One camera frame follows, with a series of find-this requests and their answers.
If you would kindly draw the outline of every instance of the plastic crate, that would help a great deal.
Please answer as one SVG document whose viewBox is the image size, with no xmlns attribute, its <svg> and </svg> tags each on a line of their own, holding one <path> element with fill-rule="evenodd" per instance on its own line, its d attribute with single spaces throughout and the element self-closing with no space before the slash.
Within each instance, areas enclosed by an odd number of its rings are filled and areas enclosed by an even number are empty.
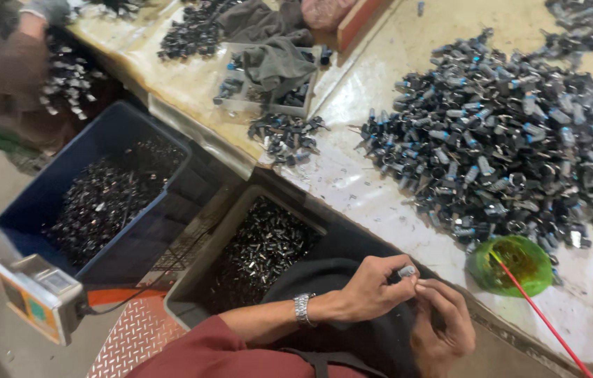
<svg viewBox="0 0 593 378">
<path fill-rule="evenodd" d="M 217 86 L 214 87 L 211 98 L 216 97 L 219 94 L 219 85 L 222 84 L 225 79 L 238 79 L 242 81 L 242 89 L 240 92 L 232 95 L 230 98 L 222 99 L 222 103 L 218 105 L 220 108 L 233 110 L 235 112 L 255 112 L 260 113 L 262 112 L 262 103 L 259 102 L 252 102 L 245 98 L 247 95 L 247 91 L 250 89 L 250 84 L 247 82 L 247 78 L 245 77 L 245 72 L 242 70 L 229 70 L 226 68 L 226 65 L 231 62 L 231 55 L 234 53 L 239 53 L 246 48 L 256 47 L 255 44 L 245 44 L 245 43 L 228 43 L 226 46 L 226 54 L 224 58 L 222 58 L 222 62 L 224 63 L 224 67 L 221 67 L 219 70 L 219 76 L 217 78 Z M 310 108 L 310 99 L 312 98 L 312 91 L 315 87 L 315 82 L 317 80 L 317 73 L 320 68 L 320 55 L 322 53 L 321 48 L 306 48 L 306 47 L 297 47 L 298 51 L 303 51 L 306 53 L 311 53 L 315 57 L 315 65 L 317 69 L 310 75 L 309 78 L 309 86 L 308 91 L 306 92 L 306 99 L 304 101 L 303 107 L 297 106 L 287 106 L 281 105 L 277 103 L 277 98 L 275 95 L 271 94 L 271 99 L 268 103 L 268 112 L 269 113 L 284 113 L 289 114 L 292 116 L 297 116 L 301 118 L 305 118 L 308 116 L 308 111 Z"/>
<path fill-rule="evenodd" d="M 202 288 L 208 287 L 214 282 L 210 268 L 235 236 L 236 230 L 259 196 L 265 196 L 292 213 L 294 217 L 301 219 L 320 235 L 326 235 L 326 230 L 322 226 L 289 206 L 277 195 L 270 193 L 262 186 L 250 186 L 228 211 L 217 229 L 201 247 L 196 259 L 166 295 L 163 302 L 166 312 L 187 331 L 211 316 L 205 306 L 201 304 L 202 299 L 207 295 L 207 292 Z"/>
<path fill-rule="evenodd" d="M 127 224 L 82 269 L 77 270 L 42 234 L 63 208 L 63 194 L 82 170 L 102 157 L 119 155 L 138 141 L 161 135 L 185 160 L 165 190 Z M 214 174 L 167 126 L 119 101 L 77 135 L 0 215 L 0 230 L 20 256 L 40 254 L 86 287 L 134 285 L 216 193 Z"/>
</svg>

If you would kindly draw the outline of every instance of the green plastic bowl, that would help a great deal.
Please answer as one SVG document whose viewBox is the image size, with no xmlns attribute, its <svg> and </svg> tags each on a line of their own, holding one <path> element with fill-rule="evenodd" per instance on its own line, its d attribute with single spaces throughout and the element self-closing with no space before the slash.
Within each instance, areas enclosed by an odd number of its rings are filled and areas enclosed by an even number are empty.
<svg viewBox="0 0 593 378">
<path fill-rule="evenodd" d="M 535 296 L 552 284 L 550 259 L 539 245 L 523 236 L 502 236 L 479 245 L 467 257 L 467 271 L 485 291 L 504 296 L 523 296 L 490 251 L 497 252 L 527 295 Z"/>
</svg>

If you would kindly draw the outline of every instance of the blue plastic bin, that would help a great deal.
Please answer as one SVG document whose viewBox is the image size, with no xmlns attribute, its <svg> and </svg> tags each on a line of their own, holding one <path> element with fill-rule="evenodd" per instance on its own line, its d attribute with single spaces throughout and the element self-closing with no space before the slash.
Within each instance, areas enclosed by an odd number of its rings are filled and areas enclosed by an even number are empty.
<svg viewBox="0 0 593 378">
<path fill-rule="evenodd" d="M 180 148 L 185 160 L 165 190 L 127 224 L 82 269 L 74 268 L 42 234 L 63 207 L 63 194 L 82 170 L 102 157 L 123 154 L 159 134 Z M 187 224 L 216 193 L 214 173 L 167 126 L 119 101 L 77 135 L 0 215 L 0 230 L 21 256 L 40 254 L 87 288 L 126 287 L 145 276 Z"/>
</svg>

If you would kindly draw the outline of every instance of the diamond plate metal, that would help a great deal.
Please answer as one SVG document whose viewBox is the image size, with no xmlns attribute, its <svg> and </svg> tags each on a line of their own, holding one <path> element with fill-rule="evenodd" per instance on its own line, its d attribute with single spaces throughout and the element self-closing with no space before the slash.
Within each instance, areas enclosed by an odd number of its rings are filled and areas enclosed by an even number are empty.
<svg viewBox="0 0 593 378">
<path fill-rule="evenodd" d="M 122 378 L 185 333 L 163 309 L 162 298 L 135 299 L 110 331 L 87 378 Z"/>
</svg>

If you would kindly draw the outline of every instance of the gray cloth rag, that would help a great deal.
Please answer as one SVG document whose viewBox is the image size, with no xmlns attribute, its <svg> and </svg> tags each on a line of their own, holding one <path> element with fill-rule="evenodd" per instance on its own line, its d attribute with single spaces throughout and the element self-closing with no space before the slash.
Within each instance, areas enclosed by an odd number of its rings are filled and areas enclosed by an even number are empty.
<svg viewBox="0 0 593 378">
<path fill-rule="evenodd" d="M 242 68 L 259 91 L 273 91 L 276 98 L 305 84 L 317 66 L 308 62 L 288 37 L 274 37 L 242 52 Z"/>
<path fill-rule="evenodd" d="M 284 0 L 280 11 L 271 11 L 262 0 L 247 0 L 217 18 L 229 42 L 260 43 L 275 36 L 287 37 L 294 46 L 312 47 L 299 0 Z"/>
</svg>

